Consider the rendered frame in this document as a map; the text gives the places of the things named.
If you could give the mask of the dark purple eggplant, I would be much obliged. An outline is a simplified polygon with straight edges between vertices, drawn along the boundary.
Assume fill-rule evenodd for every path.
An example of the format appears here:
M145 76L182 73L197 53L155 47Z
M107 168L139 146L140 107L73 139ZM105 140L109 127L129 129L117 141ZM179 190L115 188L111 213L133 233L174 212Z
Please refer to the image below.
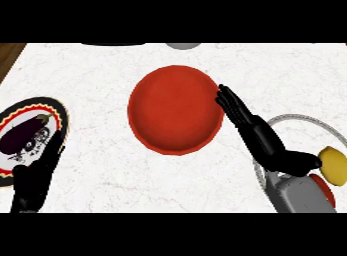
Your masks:
M52 115L39 114L19 123L0 138L0 152L6 155L27 152L36 146L36 135L46 126Z

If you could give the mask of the white round placemat grey rim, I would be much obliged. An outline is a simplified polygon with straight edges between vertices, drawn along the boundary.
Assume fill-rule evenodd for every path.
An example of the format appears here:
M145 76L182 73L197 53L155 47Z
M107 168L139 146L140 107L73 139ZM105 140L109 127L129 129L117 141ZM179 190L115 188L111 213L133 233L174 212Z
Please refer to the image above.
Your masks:
M306 116L306 115L300 115L300 114L282 114L276 117L273 117L269 121L267 124L270 126L273 126L275 124L278 124L282 121L287 120L298 120L298 121L306 121L310 122L312 124L318 125L324 130L328 131L328 133L338 139L338 141L341 142L341 144L344 145L346 149L347 149L347 139L346 137L341 135L341 133L321 120L318 120L316 118ZM266 194L266 172L267 171L260 164L257 163L257 161L253 161L253 165L254 165L254 172L256 172L256 176L257 176L257 180L263 189L263 192ZM338 191L335 193L337 196L341 197L341 205L335 206L335 213L347 213L347 191Z

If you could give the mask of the grey round object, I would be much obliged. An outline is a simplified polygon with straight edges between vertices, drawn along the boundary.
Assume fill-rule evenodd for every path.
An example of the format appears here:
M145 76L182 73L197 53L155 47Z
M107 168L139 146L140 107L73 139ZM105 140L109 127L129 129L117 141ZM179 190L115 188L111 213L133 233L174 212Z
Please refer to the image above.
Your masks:
M200 46L201 43L166 43L176 50L189 50Z

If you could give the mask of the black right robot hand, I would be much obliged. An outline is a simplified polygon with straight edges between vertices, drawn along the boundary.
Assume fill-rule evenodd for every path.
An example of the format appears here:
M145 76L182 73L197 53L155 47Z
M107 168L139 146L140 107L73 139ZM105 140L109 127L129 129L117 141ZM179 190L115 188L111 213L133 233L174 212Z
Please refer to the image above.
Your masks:
M216 103L238 129L254 160L267 171L303 177L322 166L318 156L285 148L270 125L250 112L241 98L225 85L219 85Z

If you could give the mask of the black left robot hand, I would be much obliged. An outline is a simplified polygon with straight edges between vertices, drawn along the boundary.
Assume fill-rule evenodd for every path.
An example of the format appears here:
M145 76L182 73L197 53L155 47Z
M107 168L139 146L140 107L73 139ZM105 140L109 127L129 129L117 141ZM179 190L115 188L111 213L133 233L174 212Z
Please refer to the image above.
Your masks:
M62 133L56 130L40 158L28 166L13 167L12 213L37 213L42 209L64 149Z

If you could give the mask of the red bowl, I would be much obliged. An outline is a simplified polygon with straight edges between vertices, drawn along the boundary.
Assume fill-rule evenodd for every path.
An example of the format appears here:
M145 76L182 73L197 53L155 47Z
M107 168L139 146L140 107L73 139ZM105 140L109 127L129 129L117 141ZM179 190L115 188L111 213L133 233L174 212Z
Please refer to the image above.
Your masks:
M210 76L189 66L166 66L145 75L130 94L127 116L148 149L180 156L211 142L223 121L217 91Z

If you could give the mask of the round patterned black-rimmed plate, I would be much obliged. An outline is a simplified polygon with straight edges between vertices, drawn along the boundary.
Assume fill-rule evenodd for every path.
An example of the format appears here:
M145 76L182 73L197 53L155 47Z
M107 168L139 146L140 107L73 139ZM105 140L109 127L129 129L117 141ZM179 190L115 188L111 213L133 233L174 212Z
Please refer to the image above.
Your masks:
M0 113L0 187L13 185L12 169L42 156L55 131L68 133L68 110L50 97L33 97Z

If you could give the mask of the yellow lemon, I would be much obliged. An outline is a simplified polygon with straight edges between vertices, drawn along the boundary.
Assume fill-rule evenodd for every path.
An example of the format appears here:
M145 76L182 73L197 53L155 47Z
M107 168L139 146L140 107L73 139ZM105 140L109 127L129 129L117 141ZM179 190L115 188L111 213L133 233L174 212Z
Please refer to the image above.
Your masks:
M322 161L321 173L334 186L343 186L347 182L347 157L331 146L327 146L318 155Z

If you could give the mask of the red round object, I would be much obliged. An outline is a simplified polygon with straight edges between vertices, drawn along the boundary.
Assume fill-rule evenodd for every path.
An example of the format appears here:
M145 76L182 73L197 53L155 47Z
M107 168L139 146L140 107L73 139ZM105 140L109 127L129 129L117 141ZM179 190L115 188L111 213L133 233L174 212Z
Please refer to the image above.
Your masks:
M322 190L322 193L325 195L325 198L332 206L332 208L335 208L335 198L334 198L334 194L332 194L332 191L324 181L324 179L319 177L319 175L316 174L310 174L309 177L312 178L312 180L315 181L315 183L318 184L321 190Z

